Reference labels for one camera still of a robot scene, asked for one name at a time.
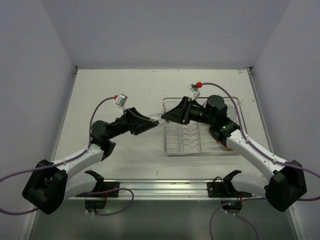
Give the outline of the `small clear glass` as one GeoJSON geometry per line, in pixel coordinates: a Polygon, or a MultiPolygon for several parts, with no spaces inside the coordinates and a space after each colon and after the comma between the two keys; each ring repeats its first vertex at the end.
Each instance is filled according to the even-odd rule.
{"type": "Polygon", "coordinates": [[[167,120],[162,119],[163,114],[164,114],[163,112],[150,114],[149,118],[154,122],[158,122],[158,125],[157,125],[158,127],[163,127],[169,123],[167,120]]]}

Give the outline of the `pink floral mug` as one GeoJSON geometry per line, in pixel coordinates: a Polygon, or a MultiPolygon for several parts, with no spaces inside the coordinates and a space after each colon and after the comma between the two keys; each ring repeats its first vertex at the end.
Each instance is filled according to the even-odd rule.
{"type": "Polygon", "coordinates": [[[224,148],[226,151],[229,151],[229,152],[233,152],[233,151],[234,151],[233,149],[229,148],[228,146],[223,145],[223,144],[222,144],[221,142],[219,142],[219,141],[216,141],[216,143],[217,143],[218,145],[220,145],[222,148],[224,148]]]}

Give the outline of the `large clear glass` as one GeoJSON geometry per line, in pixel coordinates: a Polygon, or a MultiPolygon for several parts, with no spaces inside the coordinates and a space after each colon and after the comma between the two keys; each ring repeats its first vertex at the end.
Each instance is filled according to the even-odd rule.
{"type": "Polygon", "coordinates": [[[237,114],[237,111],[235,109],[234,106],[232,105],[227,105],[227,116],[234,122],[237,121],[237,118],[238,118],[238,114],[237,114]]]}

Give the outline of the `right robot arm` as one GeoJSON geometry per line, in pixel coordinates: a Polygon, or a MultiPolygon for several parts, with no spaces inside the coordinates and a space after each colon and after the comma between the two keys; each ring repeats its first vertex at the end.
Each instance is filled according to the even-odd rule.
{"type": "Polygon", "coordinates": [[[235,170],[223,181],[238,192],[265,197],[276,210],[286,211],[307,192],[302,165],[296,160],[288,162],[256,144],[239,123],[227,116],[227,110],[224,98],[219,95],[209,96],[205,106],[184,96],[161,119],[181,125],[191,121],[207,124],[217,142],[239,153],[262,173],[257,177],[235,170]]]}

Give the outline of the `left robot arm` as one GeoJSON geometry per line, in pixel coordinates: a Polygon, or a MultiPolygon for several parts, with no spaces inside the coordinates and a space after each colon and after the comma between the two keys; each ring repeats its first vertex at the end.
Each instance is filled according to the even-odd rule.
{"type": "Polygon", "coordinates": [[[104,178],[88,167],[112,154],[116,146],[113,138],[127,132],[137,136],[159,124],[158,120],[143,116],[134,107],[124,110],[122,116],[111,123],[95,121],[90,127],[88,146],[60,160],[40,161],[28,179],[22,197],[49,215],[69,198],[81,194],[105,196],[104,178]]]}

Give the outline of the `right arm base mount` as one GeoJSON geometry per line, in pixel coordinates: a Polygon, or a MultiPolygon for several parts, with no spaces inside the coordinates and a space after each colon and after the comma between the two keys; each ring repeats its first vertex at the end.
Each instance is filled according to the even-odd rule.
{"type": "MultiPolygon", "coordinates": [[[[206,190],[209,198],[251,198],[252,194],[244,191],[237,191],[231,184],[231,180],[241,173],[240,170],[234,170],[224,178],[220,176],[215,177],[212,181],[206,183],[206,190]]],[[[222,208],[227,213],[238,214],[242,209],[242,203],[228,203],[222,208]]]]}

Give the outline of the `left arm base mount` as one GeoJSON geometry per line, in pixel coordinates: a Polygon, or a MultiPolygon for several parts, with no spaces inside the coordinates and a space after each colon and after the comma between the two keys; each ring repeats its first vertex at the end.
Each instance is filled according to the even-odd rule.
{"type": "Polygon", "coordinates": [[[87,170],[85,171],[85,173],[93,177],[94,180],[96,181],[93,190],[86,192],[85,196],[92,197],[92,198],[95,197],[99,199],[85,200],[84,206],[86,210],[94,211],[95,213],[97,213],[97,210],[102,210],[105,208],[108,197],[117,198],[119,193],[118,190],[109,192],[109,193],[101,193],[101,192],[114,190],[120,186],[120,183],[112,182],[112,181],[105,182],[104,178],[93,170],[87,170]]]}

